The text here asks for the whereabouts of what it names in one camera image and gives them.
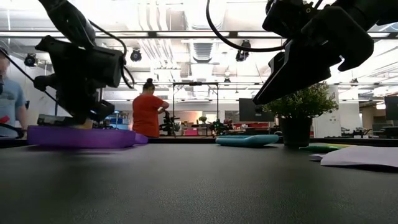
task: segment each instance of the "desk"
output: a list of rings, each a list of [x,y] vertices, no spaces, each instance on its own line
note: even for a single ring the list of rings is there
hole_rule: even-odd
[[[321,167],[281,145],[0,149],[0,223],[396,223],[398,175]]]

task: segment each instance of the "blue shirt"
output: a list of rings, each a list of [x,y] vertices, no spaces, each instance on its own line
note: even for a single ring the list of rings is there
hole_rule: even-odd
[[[0,94],[0,119],[8,116],[6,124],[15,126],[17,109],[25,105],[24,92],[18,82],[8,78],[3,80],[4,85]],[[17,133],[13,130],[0,127],[0,136],[16,137]]]

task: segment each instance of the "teal foam pad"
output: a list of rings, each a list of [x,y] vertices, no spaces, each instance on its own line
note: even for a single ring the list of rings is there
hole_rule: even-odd
[[[216,143],[222,146],[234,146],[234,147],[262,147],[266,144],[272,144],[279,140],[279,136],[276,134],[260,134],[255,136],[243,136],[241,138],[236,138],[238,136],[231,136],[235,138],[227,138],[224,136],[222,138],[217,138]]]

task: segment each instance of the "person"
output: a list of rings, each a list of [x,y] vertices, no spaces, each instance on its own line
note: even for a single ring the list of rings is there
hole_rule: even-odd
[[[0,122],[15,126],[16,119],[20,122],[23,131],[27,129],[27,109],[24,92],[18,82],[10,80],[7,70],[10,66],[6,55],[8,52],[0,47]],[[13,130],[0,127],[0,136],[16,137]]]
[[[132,129],[150,138],[159,137],[159,120],[157,115],[163,113],[170,105],[154,96],[153,79],[148,78],[142,93],[132,102]]]

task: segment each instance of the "red shirt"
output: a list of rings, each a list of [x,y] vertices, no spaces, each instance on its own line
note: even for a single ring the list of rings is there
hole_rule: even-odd
[[[139,95],[132,102],[132,129],[148,137],[159,137],[157,110],[163,100],[154,95]]]

